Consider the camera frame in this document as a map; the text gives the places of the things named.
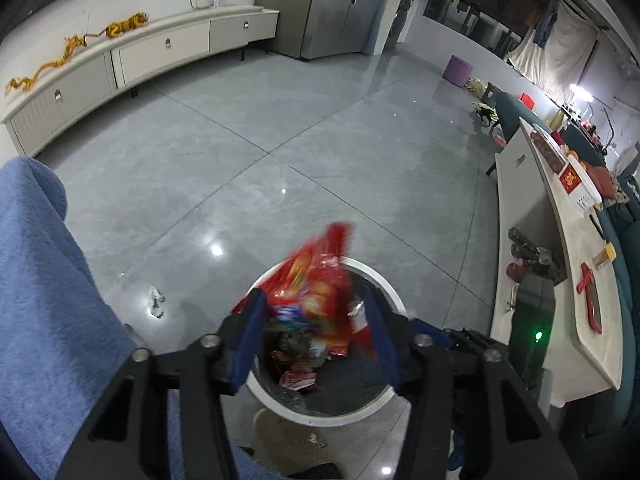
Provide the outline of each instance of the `trash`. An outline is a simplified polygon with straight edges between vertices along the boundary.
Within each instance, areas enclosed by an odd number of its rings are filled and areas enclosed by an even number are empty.
[[[347,356],[352,343],[373,354],[364,302],[354,297],[351,274],[340,262],[350,235],[350,224],[329,224],[259,285],[268,304],[263,360],[284,388],[315,386],[316,370]],[[234,312],[243,304],[244,298]]]
[[[153,285],[149,288],[149,312],[152,316],[160,319],[164,314],[164,310],[158,305],[158,303],[164,302],[164,296]]]
[[[301,390],[302,388],[316,384],[316,373],[291,372],[287,370],[282,374],[282,377],[280,377],[279,384],[289,390]]]

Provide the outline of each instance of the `lamp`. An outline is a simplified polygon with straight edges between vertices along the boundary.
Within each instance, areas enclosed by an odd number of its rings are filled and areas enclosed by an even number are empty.
[[[579,97],[583,101],[587,101],[588,103],[593,103],[593,96],[581,86],[571,83],[569,85],[569,90],[571,90],[571,92],[574,93],[574,96]]]

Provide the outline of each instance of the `white curtain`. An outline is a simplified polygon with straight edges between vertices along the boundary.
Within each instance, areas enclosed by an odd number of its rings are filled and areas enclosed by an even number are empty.
[[[558,104],[571,98],[569,85],[577,83],[596,42],[596,31],[562,0],[558,19],[546,46],[533,43],[534,30],[508,56],[513,66]]]

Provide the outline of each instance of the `cabinet drawer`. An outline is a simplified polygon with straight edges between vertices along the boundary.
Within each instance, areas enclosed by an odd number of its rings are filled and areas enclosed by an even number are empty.
[[[209,51],[209,22],[172,28],[119,50],[124,83],[178,65]]]
[[[276,35],[276,22],[278,15],[275,12],[262,12],[254,16],[247,16],[247,32],[249,41],[266,40]]]
[[[27,155],[35,155],[62,122],[53,88],[44,89],[11,117],[15,136]]]
[[[104,55],[79,66],[53,85],[63,122],[78,117],[111,93]]]
[[[212,54],[231,50],[249,43],[249,27],[252,16],[229,16],[211,20],[210,51]]]

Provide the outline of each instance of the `golden dragon figurine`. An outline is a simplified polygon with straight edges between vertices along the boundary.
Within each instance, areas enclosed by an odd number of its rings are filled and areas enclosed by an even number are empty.
[[[105,35],[107,38],[117,38],[123,35],[125,32],[129,32],[134,28],[144,27],[149,21],[149,16],[144,12],[138,12],[131,16],[124,22],[113,22],[107,25],[98,34],[83,34],[82,36],[72,36],[71,38],[65,38],[65,51],[62,54],[61,59],[55,61],[49,61],[41,64],[32,77],[19,77],[13,78],[6,84],[4,88],[4,95],[8,95],[12,88],[22,89],[23,92],[28,92],[33,89],[36,81],[40,77],[40,73],[47,68],[58,68],[68,63],[73,56],[74,50],[80,46],[86,46],[86,38],[98,38],[101,35]]]

